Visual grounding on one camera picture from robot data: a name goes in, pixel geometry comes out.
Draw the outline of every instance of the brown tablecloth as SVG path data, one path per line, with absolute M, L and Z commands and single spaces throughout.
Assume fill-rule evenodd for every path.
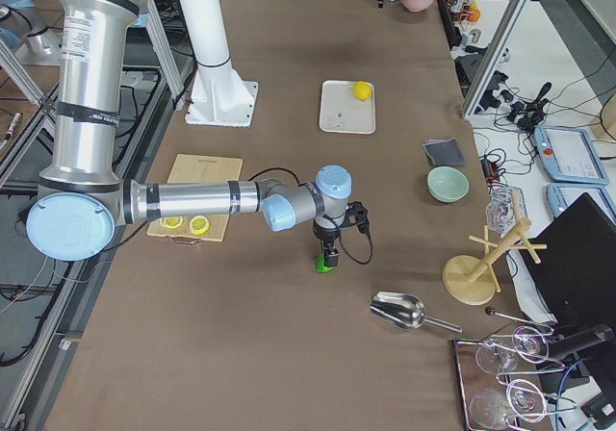
M 448 258 L 481 254 L 467 237 L 481 233 L 488 197 L 436 6 L 222 7 L 234 66 L 260 84 L 252 125 L 189 127 L 177 114 L 149 180 L 163 182 L 178 153 L 243 158 L 242 179 L 285 166 L 312 180 L 322 165 L 343 165 L 351 199 L 370 211 L 373 260 L 341 257 L 317 274 L 311 224 L 273 234 L 260 215 L 232 216 L 223 243 L 173 245 L 143 231 L 118 252 L 45 429 L 459 429 L 453 333 L 402 332 L 369 310 L 377 291 L 408 292 L 465 337 L 502 325 L 441 281 Z M 376 89 L 376 132 L 322 132 L 321 83 L 360 79 Z M 438 138 L 457 138 L 468 161 L 471 191 L 456 204 L 426 190 L 422 142 Z M 365 237 L 344 237 L 367 256 Z M 515 311 L 501 280 L 493 303 Z

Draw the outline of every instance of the lemon slice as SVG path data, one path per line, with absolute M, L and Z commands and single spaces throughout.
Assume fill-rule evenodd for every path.
M 353 85 L 353 94 L 360 101 L 365 101 L 372 96 L 372 88 L 368 83 L 360 80 Z
M 165 229 L 178 229 L 184 222 L 184 218 L 181 216 L 168 216 L 161 217 L 159 219 L 161 226 Z
M 210 229 L 210 220 L 205 216 L 195 216 L 189 224 L 191 234 L 202 236 Z

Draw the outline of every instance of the blue joint cap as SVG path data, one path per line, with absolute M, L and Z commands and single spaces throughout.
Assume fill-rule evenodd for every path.
M 324 166 L 317 173 L 317 187 L 329 197 L 340 200 L 349 198 L 351 186 L 350 173 L 341 166 Z
M 3 41 L 9 49 L 14 49 L 21 44 L 19 37 L 6 29 L 0 29 L 0 41 Z
M 114 218 L 101 202 L 82 193 L 59 192 L 30 210 L 26 231 L 40 252 L 62 261 L 80 261 L 100 252 L 112 239 Z
M 275 193 L 262 204 L 263 216 L 273 232 L 284 231 L 295 226 L 295 210 L 289 200 Z
M 149 13 L 139 14 L 139 17 L 135 22 L 131 24 L 131 27 L 135 27 L 138 29 L 144 29 L 147 27 L 147 22 L 149 19 Z
M 0 0 L 0 5 L 6 5 L 17 10 L 19 8 L 33 8 L 35 2 L 32 0 Z

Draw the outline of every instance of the white plate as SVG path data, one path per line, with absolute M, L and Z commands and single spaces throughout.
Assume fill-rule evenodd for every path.
M 327 80 L 321 89 L 319 127 L 329 133 L 369 135 L 376 130 L 374 86 L 372 95 L 360 101 L 353 94 L 355 82 Z

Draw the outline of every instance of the wooden cutting board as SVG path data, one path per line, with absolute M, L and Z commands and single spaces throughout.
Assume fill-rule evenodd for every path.
M 240 179 L 242 159 L 225 157 L 208 157 L 204 155 L 178 154 L 167 179 L 168 183 L 220 183 Z M 210 229 L 202 235 L 192 234 L 189 224 L 193 216 L 185 216 L 177 229 L 163 227 L 160 221 L 152 222 L 147 228 L 147 235 L 167 237 L 181 242 L 187 241 L 222 241 L 227 228 L 229 215 L 207 215 Z

